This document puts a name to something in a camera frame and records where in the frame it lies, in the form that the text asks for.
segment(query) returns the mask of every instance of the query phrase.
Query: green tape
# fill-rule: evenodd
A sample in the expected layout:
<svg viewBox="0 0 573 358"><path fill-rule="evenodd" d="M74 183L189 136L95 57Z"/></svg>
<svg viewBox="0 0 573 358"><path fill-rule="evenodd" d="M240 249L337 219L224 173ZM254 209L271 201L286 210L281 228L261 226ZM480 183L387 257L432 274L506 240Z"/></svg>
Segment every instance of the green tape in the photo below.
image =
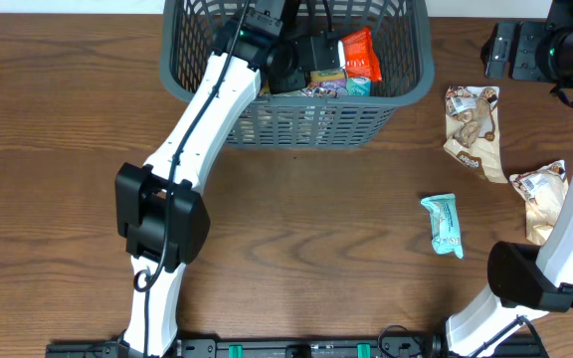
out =
<svg viewBox="0 0 573 358"><path fill-rule="evenodd" d="M243 358L243 346L229 346L229 358Z"/></svg>
<svg viewBox="0 0 573 358"><path fill-rule="evenodd" d="M370 344L360 343L357 345L357 358L370 358Z"/></svg>

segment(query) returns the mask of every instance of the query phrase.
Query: red snack package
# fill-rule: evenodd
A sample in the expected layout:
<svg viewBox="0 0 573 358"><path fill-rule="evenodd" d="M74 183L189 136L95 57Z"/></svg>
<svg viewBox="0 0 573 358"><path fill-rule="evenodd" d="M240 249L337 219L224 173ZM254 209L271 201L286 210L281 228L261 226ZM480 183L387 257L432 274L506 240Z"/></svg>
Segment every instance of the red snack package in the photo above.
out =
<svg viewBox="0 0 573 358"><path fill-rule="evenodd" d="M350 78L366 77L373 82L382 81L379 59L373 50L373 36L364 28L342 39L346 56L346 72Z"/></svg>

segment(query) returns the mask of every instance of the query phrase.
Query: table surface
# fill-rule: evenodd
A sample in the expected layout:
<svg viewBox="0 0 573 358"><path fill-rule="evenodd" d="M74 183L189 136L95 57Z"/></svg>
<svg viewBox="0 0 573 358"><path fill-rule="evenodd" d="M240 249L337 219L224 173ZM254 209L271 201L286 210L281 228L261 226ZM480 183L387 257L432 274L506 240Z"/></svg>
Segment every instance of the table surface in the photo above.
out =
<svg viewBox="0 0 573 358"><path fill-rule="evenodd" d="M500 86L506 174L565 159L573 110L551 86L490 82L492 20L431 19L437 77L353 150L224 149L205 201L212 230L186 271L184 334L374 336L431 330L486 284L497 241L525 243L523 200L444 152L448 85ZM159 83L160 16L0 15L0 356L103 340L129 322L132 272L113 180L185 108ZM466 256L438 256L420 198L454 192ZM573 311L536 321L573 357Z"/></svg>

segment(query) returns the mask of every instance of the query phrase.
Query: basket rim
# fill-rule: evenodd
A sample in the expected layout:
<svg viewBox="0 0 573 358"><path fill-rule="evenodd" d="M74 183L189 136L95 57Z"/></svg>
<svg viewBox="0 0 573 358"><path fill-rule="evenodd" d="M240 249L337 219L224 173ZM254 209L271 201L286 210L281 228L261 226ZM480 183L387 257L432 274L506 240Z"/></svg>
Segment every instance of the basket rim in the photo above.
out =
<svg viewBox="0 0 573 358"><path fill-rule="evenodd" d="M163 10L162 44L159 58L159 77L163 86L176 98L189 102L194 93L184 89L174 78L172 71L173 39L176 28L176 10L179 4L186 0L165 0ZM417 50L419 53L420 78L415 87L399 96L343 96L339 98L304 97L304 96L259 96L250 105L265 106L328 106L328 105L354 105L372 107L397 107L410 105L422 99L433 85L435 80L435 62L433 60L432 37L430 32L430 20L425 0L412 0L414 10L411 15L414 21Z"/></svg>

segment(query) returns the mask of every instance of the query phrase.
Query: blue snack package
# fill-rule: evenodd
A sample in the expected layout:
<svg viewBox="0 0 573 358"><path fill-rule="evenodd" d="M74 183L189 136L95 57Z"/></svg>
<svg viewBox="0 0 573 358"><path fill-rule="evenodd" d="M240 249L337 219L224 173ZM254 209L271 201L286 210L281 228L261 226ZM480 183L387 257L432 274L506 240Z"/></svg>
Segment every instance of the blue snack package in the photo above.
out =
<svg viewBox="0 0 573 358"><path fill-rule="evenodd" d="M436 195L424 198L422 205L430 213L433 227L433 249L439 255L455 252L459 259L464 258L462 232L455 206L455 194Z"/></svg>

